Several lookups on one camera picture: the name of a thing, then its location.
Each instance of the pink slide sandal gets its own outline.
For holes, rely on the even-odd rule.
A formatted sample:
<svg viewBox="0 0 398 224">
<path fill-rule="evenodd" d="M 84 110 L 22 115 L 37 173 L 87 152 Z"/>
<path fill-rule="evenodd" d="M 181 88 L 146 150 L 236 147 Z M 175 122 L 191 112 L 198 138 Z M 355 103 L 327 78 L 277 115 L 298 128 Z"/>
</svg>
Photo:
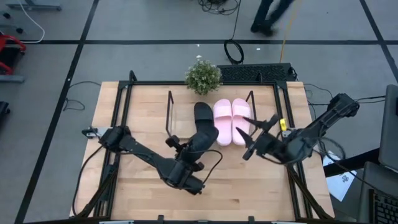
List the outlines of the pink slide sandal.
<svg viewBox="0 0 398 224">
<path fill-rule="evenodd" d="M 213 107 L 214 126 L 218 129 L 217 143 L 220 146 L 231 144 L 232 111 L 231 102 L 226 99 L 217 101 Z"/>
<path fill-rule="evenodd" d="M 250 123 L 243 117 L 251 118 L 251 109 L 249 104 L 242 99 L 235 99 L 232 102 L 232 140 L 239 146 L 244 146 L 242 135 L 239 134 L 236 127 L 242 129 L 246 134 L 249 134 Z"/>
</svg>

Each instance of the gray floor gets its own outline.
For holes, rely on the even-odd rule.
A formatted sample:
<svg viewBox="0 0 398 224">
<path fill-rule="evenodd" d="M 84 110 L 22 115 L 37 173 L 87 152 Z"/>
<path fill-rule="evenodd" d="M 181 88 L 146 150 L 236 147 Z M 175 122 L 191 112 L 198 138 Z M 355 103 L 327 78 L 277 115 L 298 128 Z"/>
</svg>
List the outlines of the gray floor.
<svg viewBox="0 0 398 224">
<path fill-rule="evenodd" d="M 79 40 L 93 0 L 62 1 L 61 12 L 28 12 L 46 30 L 45 40 Z M 385 40 L 398 39 L 395 0 L 366 3 Z M 259 0 L 243 1 L 236 39 L 265 40 L 249 26 Z M 302 0 L 289 33 L 289 40 L 376 40 L 358 0 Z M 278 22 L 281 40 L 294 7 Z M 9 11 L 12 21 L 26 33 L 4 32 L 35 40 L 40 31 L 21 11 Z M 214 40 L 228 39 L 235 14 L 202 12 L 195 0 L 145 1 L 100 0 L 88 40 Z M 44 137 L 52 119 L 76 45 L 28 45 L 16 73 L 26 77 L 21 85 L 0 83 L 0 100 L 10 102 L 12 113 L 0 132 L 0 217 L 13 223 L 32 175 Z M 281 45 L 242 46 L 245 63 L 276 63 Z M 398 46 L 389 45 L 394 58 Z M 222 44 L 85 45 L 72 83 L 123 80 L 134 70 L 139 80 L 183 80 L 184 71 L 201 55 L 216 65 L 229 64 Z M 284 62 L 290 62 L 300 81 L 347 93 L 353 98 L 383 95 L 385 87 L 397 83 L 379 45 L 286 45 Z M 326 103 L 328 93 L 308 87 L 312 103 Z M 68 97 L 82 101 L 84 111 L 64 111 L 52 139 L 43 171 L 33 194 L 25 222 L 67 218 L 81 166 L 86 139 L 80 131 L 91 124 L 99 88 L 74 86 Z M 317 115 L 325 108 L 317 106 Z M 383 103 L 361 105 L 359 113 L 335 124 L 328 136 L 340 142 L 348 156 L 378 147 Z M 338 216 L 356 216 L 360 183 L 355 181 L 345 200 L 333 200 Z"/>
</svg>

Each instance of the white paper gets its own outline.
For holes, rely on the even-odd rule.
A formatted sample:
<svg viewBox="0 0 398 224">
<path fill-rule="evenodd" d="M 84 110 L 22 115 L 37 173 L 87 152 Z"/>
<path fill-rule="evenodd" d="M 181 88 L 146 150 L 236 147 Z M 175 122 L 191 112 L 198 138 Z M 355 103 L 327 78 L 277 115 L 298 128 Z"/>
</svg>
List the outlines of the white paper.
<svg viewBox="0 0 398 224">
<path fill-rule="evenodd" d="M 330 157 L 334 158 L 334 160 L 340 160 L 340 158 L 334 155 L 331 151 L 328 152 Z M 329 164 L 334 163 L 327 156 L 323 158 L 323 166 L 327 166 Z M 349 172 L 345 172 L 340 175 L 336 175 L 333 177 L 326 178 L 326 182 L 328 183 L 329 193 L 331 193 L 337 200 L 340 202 L 343 201 L 344 196 L 347 194 L 347 191 L 351 184 L 354 181 L 354 176 Z"/>
</svg>

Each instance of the black floor stripe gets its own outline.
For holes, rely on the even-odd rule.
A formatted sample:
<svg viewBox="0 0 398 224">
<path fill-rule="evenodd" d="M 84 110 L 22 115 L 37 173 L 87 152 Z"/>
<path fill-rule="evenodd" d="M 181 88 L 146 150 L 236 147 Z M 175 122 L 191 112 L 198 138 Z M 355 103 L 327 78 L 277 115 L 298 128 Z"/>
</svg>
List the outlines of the black floor stripe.
<svg viewBox="0 0 398 224">
<path fill-rule="evenodd" d="M 65 83 L 63 84 L 60 98 L 58 99 L 57 107 L 55 108 L 54 114 L 53 114 L 51 122 L 50 122 L 49 129 L 47 131 L 47 134 L 45 135 L 43 146 L 40 150 L 39 158 L 37 159 L 36 165 L 33 170 L 33 174 L 30 177 L 30 181 L 29 181 L 29 184 L 25 191 L 24 198 L 22 199 L 21 206 L 19 207 L 18 214 L 15 219 L 15 223 L 18 223 L 18 224 L 23 223 L 25 220 L 25 216 L 26 216 L 27 210 L 29 208 L 30 201 L 32 200 L 32 196 L 33 196 L 34 190 L 36 188 L 37 181 L 39 180 L 39 176 L 42 171 L 45 158 L 46 158 L 47 153 L 50 148 L 50 143 L 53 138 L 55 128 L 57 127 L 57 123 L 58 123 L 58 120 L 59 120 L 61 112 L 62 112 L 62 106 L 63 106 L 63 104 L 65 102 L 65 98 L 68 94 L 70 82 L 75 73 L 76 66 L 79 61 L 81 51 L 83 50 L 84 40 L 87 38 L 88 30 L 90 29 L 91 22 L 93 21 L 94 14 L 95 14 L 95 11 L 96 11 L 96 8 L 98 5 L 98 1 L 99 0 L 94 0 L 93 5 L 91 6 L 90 13 L 88 14 L 88 18 L 87 18 L 85 27 L 83 29 L 83 33 L 81 34 L 81 37 L 80 37 L 80 42 L 76 49 L 75 55 L 73 56 L 73 60 L 70 65 L 68 75 L 65 79 Z"/>
<path fill-rule="evenodd" d="M 381 49 L 382 49 L 382 51 L 384 53 L 384 56 L 386 56 L 386 59 L 387 59 L 387 62 L 389 64 L 390 68 L 391 68 L 391 71 L 394 74 L 394 76 L 395 76 L 395 78 L 396 78 L 396 80 L 398 82 L 398 68 L 397 68 L 397 65 L 396 65 L 396 63 L 394 61 L 394 58 L 391 56 L 391 53 L 390 53 L 390 51 L 389 51 L 389 49 L 387 47 L 387 42 L 384 41 L 383 36 L 381 35 L 380 30 L 377 27 L 376 22 L 373 19 L 372 13 L 369 10 L 369 7 L 366 4 L 365 0 L 359 0 L 359 1 L 360 1 L 361 5 L 362 5 L 363 10 L 365 11 L 365 14 L 366 14 L 366 17 L 369 20 L 369 23 L 371 24 L 371 27 L 373 29 L 374 34 L 376 35 L 377 40 L 380 41 L 380 46 L 381 46 Z"/>
<path fill-rule="evenodd" d="M 225 40 L 85 40 L 90 45 L 168 45 L 168 44 L 224 44 Z M 235 40 L 239 44 L 280 45 L 283 40 Z M 388 45 L 398 45 L 398 40 L 386 40 Z M 45 44 L 80 44 L 80 40 L 43 40 Z M 377 45 L 380 40 L 286 40 L 287 45 Z"/>
</svg>

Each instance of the keyboard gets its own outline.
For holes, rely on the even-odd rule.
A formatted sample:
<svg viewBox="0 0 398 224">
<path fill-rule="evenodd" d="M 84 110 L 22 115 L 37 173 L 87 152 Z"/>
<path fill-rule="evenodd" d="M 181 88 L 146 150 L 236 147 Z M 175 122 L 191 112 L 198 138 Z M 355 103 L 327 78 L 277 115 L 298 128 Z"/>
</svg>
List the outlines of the keyboard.
<svg viewBox="0 0 398 224">
<path fill-rule="evenodd" d="M 376 224 L 398 224 L 398 201 L 369 190 L 369 217 Z"/>
<path fill-rule="evenodd" d="M 264 82 L 295 81 L 289 72 L 290 63 L 255 64 L 255 65 L 219 65 L 223 81 L 260 81 Z"/>
</svg>

